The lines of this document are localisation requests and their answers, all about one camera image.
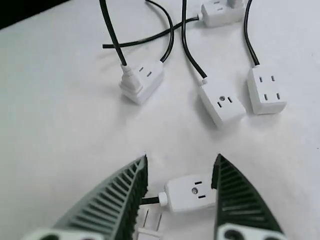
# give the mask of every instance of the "electrical outlet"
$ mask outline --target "electrical outlet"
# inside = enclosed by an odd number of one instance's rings
[[[199,95],[215,125],[223,128],[241,120],[246,110],[236,95],[224,84],[206,82],[200,86]]]
[[[164,79],[164,64],[161,61],[145,61],[133,71],[123,70],[120,88],[122,93],[137,104],[143,104]],[[140,89],[131,90],[127,83],[140,84]]]
[[[280,113],[287,105],[279,90],[277,73],[269,66],[250,69],[247,79],[254,114]]]
[[[26,235],[22,240],[104,240],[104,237],[94,232],[42,228]]]
[[[211,0],[202,4],[198,18],[207,27],[216,28],[242,21],[244,13],[243,0]]]
[[[170,211],[180,213],[213,206],[216,191],[211,189],[211,180],[211,174],[198,174],[168,181],[164,191]]]

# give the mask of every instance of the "white table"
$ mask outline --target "white table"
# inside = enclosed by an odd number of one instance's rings
[[[180,22],[181,1],[157,2]],[[201,3],[189,0],[187,16]],[[120,42],[167,27],[160,10],[143,0],[109,0],[108,7]],[[72,0],[1,30],[0,238],[52,226],[86,192],[146,152],[148,196],[169,179],[210,172],[222,153],[261,193],[290,239],[319,239],[319,8],[317,0],[252,3],[251,43],[261,64],[281,68],[288,105],[277,115],[253,115],[242,23],[216,29],[188,23],[193,57],[213,81],[227,81],[247,110],[239,126],[225,131],[217,130],[197,94],[200,76],[185,58],[179,31],[164,82],[137,106],[121,95],[116,51],[102,49],[111,40],[98,0]],[[123,51],[134,67],[160,59],[168,39]],[[213,227],[212,209],[165,212],[160,229],[166,240],[212,240]]]

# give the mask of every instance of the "cord strain relief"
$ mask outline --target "cord strain relief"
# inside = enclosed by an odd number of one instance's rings
[[[131,76],[134,74],[134,72],[132,71],[131,67],[128,65],[122,65],[121,64],[121,68],[122,68],[122,72],[124,76]]]
[[[202,13],[198,13],[197,15],[199,21],[203,21],[204,15]]]
[[[159,198],[159,203],[161,207],[168,205],[168,197],[165,192],[160,192],[158,194],[158,198]]]

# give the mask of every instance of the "screw hole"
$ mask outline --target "screw hole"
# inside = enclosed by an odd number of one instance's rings
[[[55,234],[49,234],[43,238],[41,238],[40,240],[59,240],[58,235]]]
[[[196,188],[196,187],[192,188],[191,192],[193,194],[198,194],[198,188]]]
[[[228,230],[224,233],[224,237],[228,240],[245,240],[244,236],[236,230]]]

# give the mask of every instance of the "white surface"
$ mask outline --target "white surface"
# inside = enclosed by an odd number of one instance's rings
[[[198,89],[200,98],[213,122],[219,128],[237,124],[246,115],[246,109],[238,100],[231,86],[212,78]]]
[[[228,238],[225,237],[225,233],[228,231],[236,231],[240,233],[245,240],[287,240],[286,236],[277,231],[241,226],[231,223],[226,223],[218,228],[216,240],[228,240]]]
[[[279,81],[276,67],[259,65],[249,70],[247,85],[255,114],[277,114],[286,107]]]
[[[181,20],[181,1],[158,3],[175,23]],[[199,13],[201,4],[189,0],[187,16]],[[164,29],[144,1],[108,0],[108,7],[120,42]],[[217,130],[207,114],[197,93],[200,76],[187,63],[177,31],[165,80],[140,107],[121,94],[116,52],[102,49],[111,40],[97,1],[72,0],[1,30],[1,239],[52,226],[143,152],[149,157],[147,197],[170,179],[207,173],[222,153],[257,188],[289,239],[319,239],[319,9],[317,0],[303,7],[299,0],[252,3],[250,40],[262,64],[281,66],[289,103],[275,115],[252,113],[246,84],[252,65],[242,23],[188,23],[193,57],[208,76],[233,86],[248,111],[232,131]],[[124,54],[133,67],[147,57],[160,59],[168,42],[165,37]],[[206,209],[165,212],[163,238],[213,239],[214,215]]]
[[[124,80],[125,72],[123,72],[120,88],[122,93],[137,104],[142,105],[159,87],[164,80],[164,64],[157,61],[145,61],[133,70],[133,75],[127,79],[131,81],[133,77],[141,85],[138,92],[128,90]]]
[[[242,21],[245,8],[242,1],[235,2],[232,7],[227,0],[210,0],[202,4],[199,19],[210,28],[221,27]]]
[[[169,180],[164,190],[170,211],[181,213],[212,207],[216,202],[216,191],[211,189],[211,179],[212,173],[188,175]],[[161,206],[165,206],[161,194],[159,202]]]
[[[22,238],[22,240],[41,240],[50,235],[57,236],[58,240],[104,240],[101,234],[85,231],[66,231],[50,228],[37,229]]]

